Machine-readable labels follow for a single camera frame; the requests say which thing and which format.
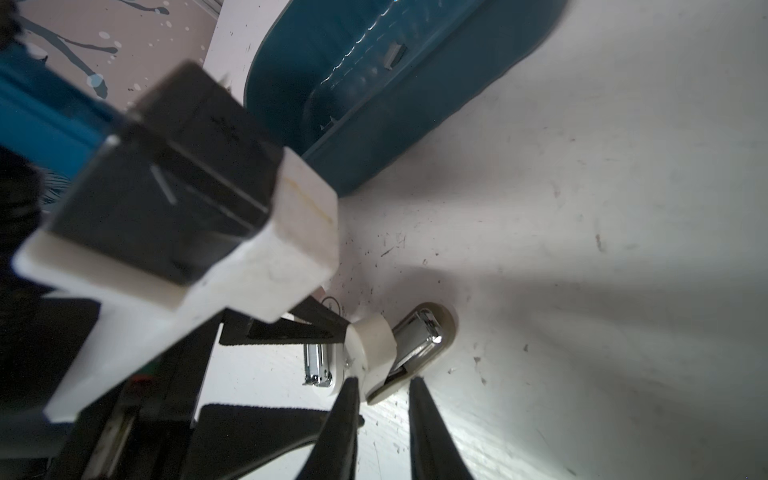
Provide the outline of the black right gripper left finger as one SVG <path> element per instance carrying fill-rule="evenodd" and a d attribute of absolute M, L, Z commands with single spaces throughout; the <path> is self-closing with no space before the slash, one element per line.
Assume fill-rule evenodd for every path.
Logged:
<path fill-rule="evenodd" d="M 356 475 L 359 381 L 347 378 L 297 479 L 350 480 Z"/>

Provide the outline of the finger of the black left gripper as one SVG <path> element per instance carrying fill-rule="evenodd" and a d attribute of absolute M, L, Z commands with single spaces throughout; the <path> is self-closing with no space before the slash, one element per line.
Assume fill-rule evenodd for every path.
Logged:
<path fill-rule="evenodd" d="M 307 297 L 289 311 L 294 319 L 279 318 L 273 323 L 224 310 L 219 343 L 242 345 L 343 344 L 350 322 L 313 297 Z"/>

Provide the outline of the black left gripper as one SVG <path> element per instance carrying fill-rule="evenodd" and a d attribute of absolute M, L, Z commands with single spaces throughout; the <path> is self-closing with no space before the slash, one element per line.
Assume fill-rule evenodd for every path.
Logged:
<path fill-rule="evenodd" d="M 84 409 L 45 477 L 240 479 L 316 444 L 325 410 L 208 404 L 194 428 L 221 321 L 214 316 Z"/>

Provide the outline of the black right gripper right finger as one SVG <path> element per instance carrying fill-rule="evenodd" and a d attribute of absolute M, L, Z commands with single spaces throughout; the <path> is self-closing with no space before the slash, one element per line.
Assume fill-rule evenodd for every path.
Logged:
<path fill-rule="evenodd" d="M 412 479 L 472 479 L 422 377 L 409 384 Z"/>

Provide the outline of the teal plastic tray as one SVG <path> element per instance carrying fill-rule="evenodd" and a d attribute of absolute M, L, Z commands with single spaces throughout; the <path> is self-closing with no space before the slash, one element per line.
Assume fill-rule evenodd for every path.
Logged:
<path fill-rule="evenodd" d="M 538 0 L 292 1 L 254 56 L 244 105 L 346 196 L 534 51 L 565 8 Z M 392 42 L 407 51 L 388 71 Z"/>

